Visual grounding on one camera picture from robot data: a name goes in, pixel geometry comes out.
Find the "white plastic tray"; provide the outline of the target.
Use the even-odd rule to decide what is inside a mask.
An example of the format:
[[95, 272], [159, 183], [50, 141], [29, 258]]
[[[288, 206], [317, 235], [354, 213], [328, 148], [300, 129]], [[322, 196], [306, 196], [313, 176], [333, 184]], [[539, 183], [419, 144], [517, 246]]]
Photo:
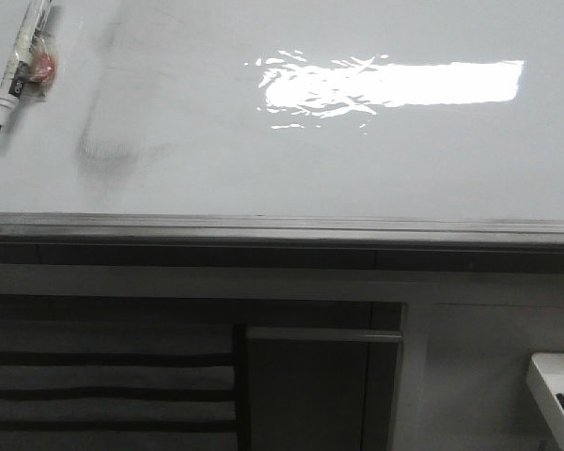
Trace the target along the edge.
[[564, 353], [534, 353], [526, 384], [557, 447], [564, 450]]

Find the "white whiteboard with frame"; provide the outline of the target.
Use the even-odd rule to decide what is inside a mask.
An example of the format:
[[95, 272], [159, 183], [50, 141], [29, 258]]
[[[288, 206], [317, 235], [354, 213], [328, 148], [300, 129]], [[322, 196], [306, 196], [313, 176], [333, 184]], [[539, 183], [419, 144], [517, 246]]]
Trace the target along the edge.
[[564, 1], [56, 1], [47, 30], [0, 263], [564, 273]]

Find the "white black whiteboard marker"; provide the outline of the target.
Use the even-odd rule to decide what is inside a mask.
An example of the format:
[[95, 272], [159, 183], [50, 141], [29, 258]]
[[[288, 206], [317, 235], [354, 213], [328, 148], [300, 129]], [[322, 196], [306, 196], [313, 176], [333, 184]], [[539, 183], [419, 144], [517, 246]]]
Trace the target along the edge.
[[0, 132], [22, 96], [44, 99], [57, 74], [55, 38], [46, 31], [52, 1], [30, 1], [0, 83]]

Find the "striped slatted panel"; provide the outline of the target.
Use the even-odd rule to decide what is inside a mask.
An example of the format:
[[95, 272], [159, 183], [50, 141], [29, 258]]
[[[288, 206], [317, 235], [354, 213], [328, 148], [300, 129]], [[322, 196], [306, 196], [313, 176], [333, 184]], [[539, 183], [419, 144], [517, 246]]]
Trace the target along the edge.
[[243, 450], [233, 329], [0, 321], [0, 450]]

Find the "dark cabinet panel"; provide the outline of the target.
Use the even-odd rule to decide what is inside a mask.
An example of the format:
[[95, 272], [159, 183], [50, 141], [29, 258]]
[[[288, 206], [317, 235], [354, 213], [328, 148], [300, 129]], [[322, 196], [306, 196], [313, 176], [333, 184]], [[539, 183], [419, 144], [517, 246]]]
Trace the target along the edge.
[[386, 450], [401, 334], [247, 331], [254, 450]]

